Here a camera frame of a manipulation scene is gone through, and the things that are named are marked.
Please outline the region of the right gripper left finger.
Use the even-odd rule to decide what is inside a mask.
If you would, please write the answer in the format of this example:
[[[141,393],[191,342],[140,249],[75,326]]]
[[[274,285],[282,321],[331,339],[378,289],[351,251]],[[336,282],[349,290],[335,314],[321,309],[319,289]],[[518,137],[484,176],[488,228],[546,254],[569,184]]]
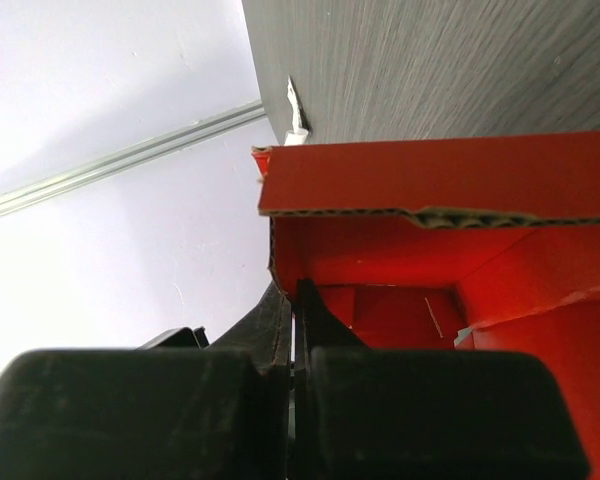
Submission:
[[[0,479],[282,479],[291,307],[206,349],[31,350],[0,375]]]

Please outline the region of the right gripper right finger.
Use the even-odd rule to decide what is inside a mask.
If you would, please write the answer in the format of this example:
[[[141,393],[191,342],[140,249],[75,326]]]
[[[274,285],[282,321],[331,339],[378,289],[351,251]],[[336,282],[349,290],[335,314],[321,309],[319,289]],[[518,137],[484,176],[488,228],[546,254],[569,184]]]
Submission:
[[[298,479],[585,479],[560,388],[536,357],[366,346],[297,284]]]

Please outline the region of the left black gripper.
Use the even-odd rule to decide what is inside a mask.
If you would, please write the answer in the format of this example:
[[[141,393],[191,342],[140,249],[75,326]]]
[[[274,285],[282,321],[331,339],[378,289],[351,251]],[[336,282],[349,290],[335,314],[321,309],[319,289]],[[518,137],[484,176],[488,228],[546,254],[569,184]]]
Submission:
[[[194,348],[206,349],[209,340],[205,328],[181,327],[167,330],[140,346],[140,349]]]

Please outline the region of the red cardboard paper box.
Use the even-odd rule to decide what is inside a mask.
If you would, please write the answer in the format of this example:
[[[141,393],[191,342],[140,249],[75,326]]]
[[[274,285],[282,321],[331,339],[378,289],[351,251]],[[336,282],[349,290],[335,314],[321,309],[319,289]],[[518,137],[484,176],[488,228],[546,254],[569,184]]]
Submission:
[[[373,347],[512,349],[600,478],[600,131],[256,148],[269,268]]]

